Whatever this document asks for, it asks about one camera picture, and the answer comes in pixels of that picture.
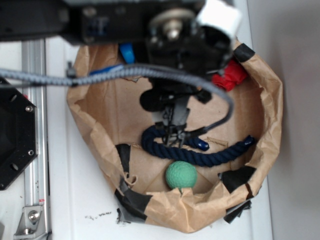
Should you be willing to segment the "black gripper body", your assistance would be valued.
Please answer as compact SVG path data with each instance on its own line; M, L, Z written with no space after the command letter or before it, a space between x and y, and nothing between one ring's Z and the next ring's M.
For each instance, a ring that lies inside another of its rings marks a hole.
M152 113L155 127L164 131L163 143L167 147L178 145L181 148L188 139L185 129L190 114L190 97L206 104L212 99L212 94L200 87L173 80L155 77L148 80L152 88L141 94L139 103L145 111Z

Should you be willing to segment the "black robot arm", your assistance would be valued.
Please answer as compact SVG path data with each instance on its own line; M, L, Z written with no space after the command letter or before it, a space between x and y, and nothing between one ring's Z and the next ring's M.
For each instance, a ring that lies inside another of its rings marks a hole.
M203 0L3 0L0 39L29 41L60 36L73 45L128 45L134 60L109 72L82 78L40 77L1 71L1 76L38 85L88 85L121 77L147 77L152 88L140 105L164 131L167 146L182 145L227 122L231 98L205 76L220 71L232 57L232 40L214 26L199 21ZM228 105L226 115L187 131L187 107L194 96L207 103L218 95Z

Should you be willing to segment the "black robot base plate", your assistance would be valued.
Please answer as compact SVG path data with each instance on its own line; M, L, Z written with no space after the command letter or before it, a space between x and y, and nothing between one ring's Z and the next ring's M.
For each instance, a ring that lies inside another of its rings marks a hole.
M6 190L36 158L33 105L5 78L0 79L0 189Z

